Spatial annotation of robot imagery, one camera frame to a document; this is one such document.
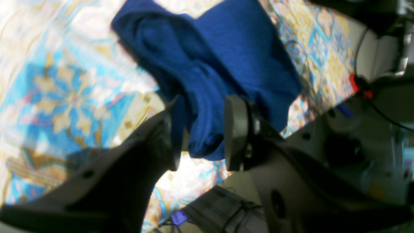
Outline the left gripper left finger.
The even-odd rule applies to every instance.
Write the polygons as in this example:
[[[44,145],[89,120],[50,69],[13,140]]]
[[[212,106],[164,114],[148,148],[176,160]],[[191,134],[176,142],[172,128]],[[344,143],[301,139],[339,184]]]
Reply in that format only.
[[[1,222],[34,233],[139,233],[154,186],[177,171],[183,140],[183,97],[142,123],[47,194],[3,205]]]

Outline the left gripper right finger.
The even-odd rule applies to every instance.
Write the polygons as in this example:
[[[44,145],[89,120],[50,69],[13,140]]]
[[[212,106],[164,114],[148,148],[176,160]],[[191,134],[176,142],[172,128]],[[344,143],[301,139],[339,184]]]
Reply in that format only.
[[[257,106],[237,95],[224,108],[224,155],[228,171],[248,171],[270,233],[371,233],[413,223],[408,205],[363,194],[316,161],[304,138],[313,121],[283,139]]]

